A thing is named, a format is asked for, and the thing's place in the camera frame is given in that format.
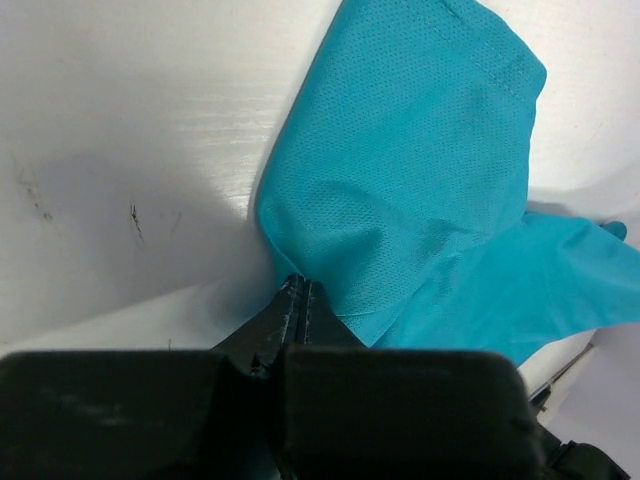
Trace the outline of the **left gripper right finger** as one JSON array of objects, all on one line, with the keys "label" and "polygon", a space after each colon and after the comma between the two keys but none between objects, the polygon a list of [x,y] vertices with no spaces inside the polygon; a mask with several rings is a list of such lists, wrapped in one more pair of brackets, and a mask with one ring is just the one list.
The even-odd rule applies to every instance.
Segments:
[{"label": "left gripper right finger", "polygon": [[515,366],[477,351],[330,343],[345,331],[305,282],[279,360],[286,479],[536,479],[540,434]]}]

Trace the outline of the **teal t shirt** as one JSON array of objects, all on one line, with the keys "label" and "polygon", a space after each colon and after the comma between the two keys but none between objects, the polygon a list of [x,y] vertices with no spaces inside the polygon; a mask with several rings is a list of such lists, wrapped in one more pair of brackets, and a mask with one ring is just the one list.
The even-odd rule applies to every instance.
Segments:
[{"label": "teal t shirt", "polygon": [[546,344],[639,318],[639,254],[526,208],[543,64],[474,1],[345,1],[256,200],[279,277],[370,347]]}]

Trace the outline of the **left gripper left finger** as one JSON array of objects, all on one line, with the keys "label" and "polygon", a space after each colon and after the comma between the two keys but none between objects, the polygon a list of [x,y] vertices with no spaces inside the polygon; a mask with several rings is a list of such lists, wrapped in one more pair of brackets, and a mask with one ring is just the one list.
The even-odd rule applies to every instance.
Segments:
[{"label": "left gripper left finger", "polygon": [[1,362],[5,479],[275,479],[265,383],[304,280],[208,350],[32,351]]}]

